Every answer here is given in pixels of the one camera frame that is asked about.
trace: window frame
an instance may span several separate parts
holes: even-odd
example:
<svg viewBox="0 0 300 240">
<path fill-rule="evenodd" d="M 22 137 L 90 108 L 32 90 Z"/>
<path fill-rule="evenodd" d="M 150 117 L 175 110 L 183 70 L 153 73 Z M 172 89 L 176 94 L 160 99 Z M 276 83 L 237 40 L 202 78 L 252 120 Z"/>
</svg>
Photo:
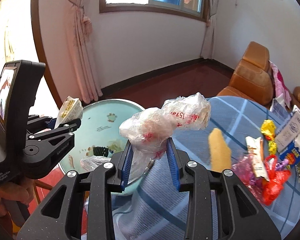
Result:
<svg viewBox="0 0 300 240">
<path fill-rule="evenodd" d="M 161 6 L 163 2 L 149 0 L 149 4 L 135 4 L 135 3 L 115 3 L 107 4 L 106 0 L 99 0 L 99 12 L 128 12 L 128 11 L 143 11 L 143 12 L 157 12 L 173 14 L 182 17 L 187 17 L 202 22 L 207 22 L 208 12 L 209 12 L 209 0 L 201 0 L 201 12 L 197 15 L 194 12 L 187 12 L 185 10 L 179 10 L 176 8 L 170 8 L 166 6 Z"/>
</svg>

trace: light blue table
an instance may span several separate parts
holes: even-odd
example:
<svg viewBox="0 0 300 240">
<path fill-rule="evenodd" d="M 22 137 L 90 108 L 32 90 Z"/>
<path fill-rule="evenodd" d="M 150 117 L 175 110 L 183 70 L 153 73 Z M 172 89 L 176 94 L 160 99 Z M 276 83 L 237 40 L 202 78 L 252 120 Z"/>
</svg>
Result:
<svg viewBox="0 0 300 240">
<path fill-rule="evenodd" d="M 215 97 L 210 99 L 211 119 L 205 130 L 177 130 L 173 140 L 177 149 L 184 150 L 192 160 L 210 168 L 208 135 L 213 128 L 222 130 L 224 139 L 232 150 L 232 163 L 236 163 L 247 152 L 245 137 L 261 136 L 260 126 L 265 119 L 279 117 L 264 107 L 237 97 Z M 265 144 L 265 156 L 268 155 Z M 166 156 L 156 161 L 143 179 L 131 199 L 113 211 L 116 240 L 182 240 L 186 229 L 188 193 L 179 193 L 172 184 Z M 213 239 L 218 238 L 216 203 L 213 209 Z M 295 169 L 284 185 L 279 197 L 271 206 L 265 207 L 281 233 L 282 239 L 300 219 L 300 183 Z"/>
</svg>

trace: black gripper frame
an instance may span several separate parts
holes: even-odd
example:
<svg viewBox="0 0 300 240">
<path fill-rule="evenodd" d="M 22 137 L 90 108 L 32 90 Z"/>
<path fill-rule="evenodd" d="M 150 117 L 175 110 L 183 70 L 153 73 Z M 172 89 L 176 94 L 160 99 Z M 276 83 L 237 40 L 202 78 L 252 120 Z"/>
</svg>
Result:
<svg viewBox="0 0 300 240">
<path fill-rule="evenodd" d="M 90 191 L 87 239 L 115 240 L 111 192 L 122 192 L 122 175 L 129 151 L 128 141 L 124 151 L 113 154 L 109 163 L 94 171 L 68 172 L 35 209 L 17 240 L 80 240 L 86 191 Z"/>
<path fill-rule="evenodd" d="M 111 192 L 122 192 L 121 172 L 131 145 L 92 172 L 71 171 L 44 198 L 18 233 L 17 240 L 79 240 L 85 191 L 90 191 L 87 240 L 114 240 Z M 211 190 L 215 191 L 219 240 L 280 240 L 276 226 L 250 191 L 231 171 L 208 171 L 167 141 L 177 165 L 178 191 L 189 191 L 184 239 L 212 240 Z"/>
<path fill-rule="evenodd" d="M 208 171 L 191 161 L 186 152 L 177 150 L 172 138 L 167 140 L 169 149 L 178 167 L 177 171 L 170 169 L 172 180 L 177 182 L 174 176 L 178 174 L 179 183 L 174 183 L 177 190 L 189 191 L 185 240 L 212 240 L 211 190 L 217 202 L 218 239 L 281 240 L 271 218 L 234 172 Z"/>
<path fill-rule="evenodd" d="M 41 179 L 74 147 L 74 134 L 80 119 L 63 123 L 54 129 L 56 118 L 29 115 L 26 147 L 19 158 L 22 173 L 30 179 Z M 50 128 L 52 130 L 38 133 Z"/>
</svg>

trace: yellow candy wrapper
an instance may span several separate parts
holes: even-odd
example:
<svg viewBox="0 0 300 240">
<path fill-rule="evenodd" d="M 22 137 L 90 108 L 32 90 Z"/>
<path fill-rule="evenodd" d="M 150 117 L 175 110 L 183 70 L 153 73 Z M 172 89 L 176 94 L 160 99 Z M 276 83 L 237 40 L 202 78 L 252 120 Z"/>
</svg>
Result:
<svg viewBox="0 0 300 240">
<path fill-rule="evenodd" d="M 261 133 L 266 137 L 268 141 L 272 141 L 275 137 L 275 125 L 272 120 L 264 120 L 261 125 Z"/>
<path fill-rule="evenodd" d="M 274 141 L 269 141 L 268 150 L 270 155 L 275 155 L 275 153 L 277 152 L 277 144 Z"/>
</svg>

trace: blue gripper pad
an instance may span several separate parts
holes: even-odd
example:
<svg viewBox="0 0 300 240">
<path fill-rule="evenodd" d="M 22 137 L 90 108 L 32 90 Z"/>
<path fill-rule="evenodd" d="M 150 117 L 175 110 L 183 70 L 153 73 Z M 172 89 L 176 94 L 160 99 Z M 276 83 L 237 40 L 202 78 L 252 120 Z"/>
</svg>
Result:
<svg viewBox="0 0 300 240">
<path fill-rule="evenodd" d="M 167 158 L 171 173 L 171 178 L 173 185 L 176 187 L 176 190 L 179 191 L 180 189 L 180 174 L 179 174 L 179 168 L 177 165 L 176 157 L 174 155 L 171 143 L 169 140 L 167 140 Z"/>
<path fill-rule="evenodd" d="M 124 165 L 123 165 L 122 173 L 121 173 L 121 189 L 122 189 L 122 191 L 124 191 L 124 189 L 128 185 L 130 170 L 131 170 L 131 165 L 132 165 L 132 159 L 133 159 L 133 150 L 132 150 L 132 145 L 130 145 L 128 148 L 127 156 L 124 161 Z"/>
</svg>

